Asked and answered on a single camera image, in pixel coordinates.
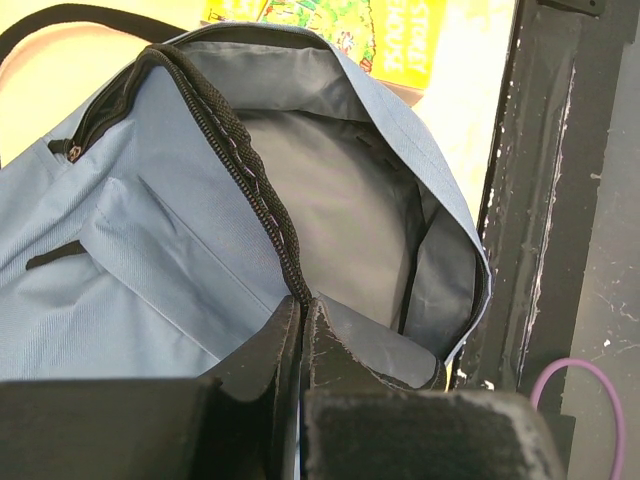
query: backpack strap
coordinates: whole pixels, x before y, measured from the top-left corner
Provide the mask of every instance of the backpack strap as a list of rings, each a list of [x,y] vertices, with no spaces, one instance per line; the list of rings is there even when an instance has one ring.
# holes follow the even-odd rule
[[[0,65],[21,40],[59,23],[91,22],[134,35],[149,43],[162,43],[186,30],[143,15],[92,5],[61,4],[24,17],[0,34]]]

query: backpack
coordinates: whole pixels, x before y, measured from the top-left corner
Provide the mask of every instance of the backpack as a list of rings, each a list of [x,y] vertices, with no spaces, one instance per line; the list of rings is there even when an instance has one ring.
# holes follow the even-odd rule
[[[491,282],[416,115],[284,26],[64,5],[0,61],[81,20],[151,44],[0,171],[0,379],[198,376],[286,304],[381,381],[443,388]]]

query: cable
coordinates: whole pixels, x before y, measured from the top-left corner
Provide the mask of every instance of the cable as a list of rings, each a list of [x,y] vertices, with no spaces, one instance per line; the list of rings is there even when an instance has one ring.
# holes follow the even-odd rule
[[[598,380],[600,380],[609,395],[611,405],[613,406],[613,415],[616,426],[616,445],[614,449],[611,476],[609,479],[619,480],[620,475],[622,474],[622,465],[624,464],[624,455],[627,446],[627,430],[624,424],[624,414],[622,412],[620,397],[618,396],[613,383],[611,383],[611,380],[609,380],[602,370],[594,364],[578,358],[562,358],[560,360],[556,360],[555,362],[550,363],[547,368],[542,371],[538,380],[536,380],[536,383],[533,386],[533,391],[531,392],[531,404],[533,405],[533,408],[536,410],[538,409],[538,403],[540,402],[540,397],[545,385],[554,373],[565,367],[580,367],[590,371],[598,378]]]

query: scratched black edge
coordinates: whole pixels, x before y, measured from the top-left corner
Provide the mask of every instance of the scratched black edge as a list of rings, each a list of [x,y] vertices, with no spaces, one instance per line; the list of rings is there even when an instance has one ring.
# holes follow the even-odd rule
[[[528,394],[550,361],[571,352],[597,203],[592,174],[602,171],[622,51],[634,40],[639,9],[637,0],[608,0],[594,18],[519,2],[479,217],[494,297],[454,363],[457,388],[488,381]],[[554,43],[563,28],[566,42]],[[531,78],[535,65],[563,53],[572,79],[562,84],[551,69]],[[527,108],[550,92],[569,98],[569,90],[570,109],[560,117]],[[563,388],[564,376],[555,376],[541,408],[559,412]]]

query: blue backpack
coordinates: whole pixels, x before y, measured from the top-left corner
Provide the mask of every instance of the blue backpack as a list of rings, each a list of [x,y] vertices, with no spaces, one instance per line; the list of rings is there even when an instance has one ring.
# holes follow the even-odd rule
[[[152,43],[0,171],[0,379],[197,376],[283,299],[380,378],[442,378],[490,275],[398,97],[309,31],[95,7],[0,61],[78,20]]]

